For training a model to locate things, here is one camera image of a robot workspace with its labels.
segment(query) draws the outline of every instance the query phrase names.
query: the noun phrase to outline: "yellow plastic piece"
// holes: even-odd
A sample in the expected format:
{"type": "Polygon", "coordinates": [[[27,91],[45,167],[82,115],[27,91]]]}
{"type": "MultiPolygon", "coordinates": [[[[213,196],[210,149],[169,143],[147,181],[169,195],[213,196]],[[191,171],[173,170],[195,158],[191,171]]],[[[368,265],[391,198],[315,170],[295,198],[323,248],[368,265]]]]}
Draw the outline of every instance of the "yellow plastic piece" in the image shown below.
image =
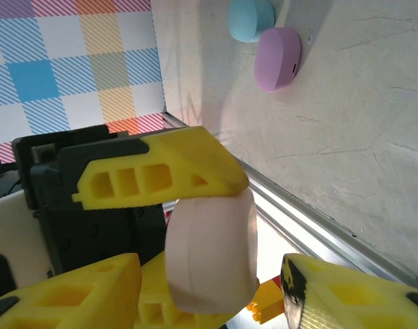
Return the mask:
{"type": "Polygon", "coordinates": [[[140,293],[137,254],[123,254],[3,296],[20,301],[0,329],[130,329],[140,293]]]}
{"type": "Polygon", "coordinates": [[[291,328],[418,329],[418,306],[406,297],[418,289],[299,254],[285,255],[282,268],[291,328]]]}
{"type": "Polygon", "coordinates": [[[134,329],[217,329],[235,316],[235,314],[183,313],[176,309],[169,295],[164,253],[142,266],[142,277],[134,329]]]}
{"type": "Polygon", "coordinates": [[[259,286],[247,310],[255,321],[264,324],[284,312],[284,293],[273,279],[268,280],[259,286]]]}
{"type": "Polygon", "coordinates": [[[140,138],[149,152],[94,160],[78,181],[74,202],[86,210],[231,196],[249,186],[235,158],[203,127],[140,138]]]}

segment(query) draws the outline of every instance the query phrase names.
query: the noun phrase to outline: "white surface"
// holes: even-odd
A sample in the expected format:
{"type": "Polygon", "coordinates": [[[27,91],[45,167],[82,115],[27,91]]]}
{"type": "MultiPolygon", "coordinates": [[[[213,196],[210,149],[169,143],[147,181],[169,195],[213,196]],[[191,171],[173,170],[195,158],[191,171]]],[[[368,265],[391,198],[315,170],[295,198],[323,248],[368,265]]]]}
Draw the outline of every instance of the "white surface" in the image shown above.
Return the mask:
{"type": "Polygon", "coordinates": [[[119,12],[116,15],[124,50],[156,48],[151,12],[119,12]]]}
{"type": "Polygon", "coordinates": [[[0,143],[12,141],[18,136],[32,135],[31,127],[21,103],[0,106],[0,143]],[[10,128],[2,122],[9,122],[10,128]]]}
{"type": "Polygon", "coordinates": [[[164,108],[162,82],[131,86],[134,107],[138,116],[159,113],[164,108]]]}
{"type": "Polygon", "coordinates": [[[66,109],[67,120],[72,129],[103,124],[104,117],[97,91],[62,96],[61,99],[66,109]]]}
{"type": "Polygon", "coordinates": [[[168,111],[418,273],[418,0],[272,2],[303,49],[268,95],[229,1],[152,0],[168,111]]]}
{"type": "Polygon", "coordinates": [[[23,191],[0,199],[0,254],[7,258],[18,288],[46,280],[52,269],[38,220],[32,217],[23,191]]]}
{"type": "Polygon", "coordinates": [[[87,55],[78,16],[38,17],[37,23],[50,59],[87,55]]]}

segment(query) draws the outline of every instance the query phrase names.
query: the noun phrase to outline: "blue object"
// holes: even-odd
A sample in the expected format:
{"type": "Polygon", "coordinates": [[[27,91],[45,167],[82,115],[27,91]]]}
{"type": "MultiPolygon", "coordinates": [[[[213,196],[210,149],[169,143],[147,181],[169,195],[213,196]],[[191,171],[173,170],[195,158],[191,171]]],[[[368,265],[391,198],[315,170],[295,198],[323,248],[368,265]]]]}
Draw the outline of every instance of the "blue object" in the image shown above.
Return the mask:
{"type": "Polygon", "coordinates": [[[258,42],[261,34],[274,25],[275,11],[269,0],[232,0],[229,31],[234,39],[258,42]]]}
{"type": "Polygon", "coordinates": [[[0,105],[19,102],[16,87],[6,65],[0,64],[0,105]]]}
{"type": "Polygon", "coordinates": [[[60,96],[49,60],[12,63],[8,70],[21,102],[60,96]]]}
{"type": "Polygon", "coordinates": [[[0,19],[0,50],[7,63],[48,58],[36,19],[0,19]]]}
{"type": "Polygon", "coordinates": [[[57,58],[51,66],[62,96],[97,90],[88,56],[57,58]]]}
{"type": "Polygon", "coordinates": [[[157,48],[126,51],[125,62],[132,86],[162,81],[157,48]]]}
{"type": "Polygon", "coordinates": [[[35,135],[71,129],[60,97],[28,101],[23,109],[35,135]]]}

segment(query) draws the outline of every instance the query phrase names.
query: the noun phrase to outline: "gray surface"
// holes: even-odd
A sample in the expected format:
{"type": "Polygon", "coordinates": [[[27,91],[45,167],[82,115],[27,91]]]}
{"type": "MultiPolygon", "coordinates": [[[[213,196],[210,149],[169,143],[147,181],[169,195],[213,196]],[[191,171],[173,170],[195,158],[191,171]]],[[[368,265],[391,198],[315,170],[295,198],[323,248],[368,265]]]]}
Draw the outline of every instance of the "gray surface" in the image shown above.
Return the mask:
{"type": "Polygon", "coordinates": [[[268,95],[228,1],[152,1],[168,111],[418,273],[418,0],[274,3],[304,52],[268,95]]]}

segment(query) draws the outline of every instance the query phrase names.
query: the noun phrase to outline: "checkered backdrop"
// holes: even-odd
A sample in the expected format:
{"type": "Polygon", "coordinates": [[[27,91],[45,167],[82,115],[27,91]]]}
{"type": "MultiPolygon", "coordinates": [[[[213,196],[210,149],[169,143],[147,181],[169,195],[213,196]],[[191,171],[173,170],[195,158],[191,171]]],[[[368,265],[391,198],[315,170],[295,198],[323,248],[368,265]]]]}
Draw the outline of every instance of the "checkered backdrop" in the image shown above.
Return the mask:
{"type": "Polygon", "coordinates": [[[0,160],[11,141],[107,123],[162,129],[150,0],[0,0],[0,160]]]}

